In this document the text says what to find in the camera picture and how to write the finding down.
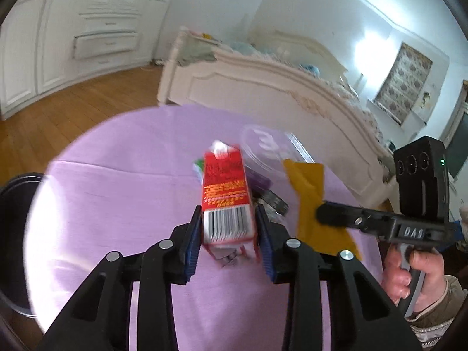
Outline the beige patterned sleeve forearm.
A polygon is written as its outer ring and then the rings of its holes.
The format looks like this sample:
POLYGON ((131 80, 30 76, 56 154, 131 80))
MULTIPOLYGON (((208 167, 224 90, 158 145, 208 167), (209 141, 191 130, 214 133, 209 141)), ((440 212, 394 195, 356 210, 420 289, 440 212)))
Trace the beige patterned sleeve forearm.
POLYGON ((445 280, 442 297, 407 319, 423 350, 430 350, 442 338, 467 298, 467 290, 455 276, 446 275, 445 280))

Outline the right hand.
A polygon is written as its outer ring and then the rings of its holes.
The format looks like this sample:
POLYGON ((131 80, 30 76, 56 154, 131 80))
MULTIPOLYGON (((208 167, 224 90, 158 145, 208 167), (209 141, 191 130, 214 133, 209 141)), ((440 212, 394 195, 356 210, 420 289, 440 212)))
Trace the right hand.
MULTIPOLYGON (((384 262, 381 286, 395 304, 410 294, 409 284, 412 277, 410 272, 401 268, 401 263, 400 251, 396 246, 390 246, 384 262)), ((414 305, 415 312, 422 312, 438 301, 446 290, 443 256, 436 250, 432 252, 414 250, 409 256, 409 265, 425 273, 420 295, 414 305)))

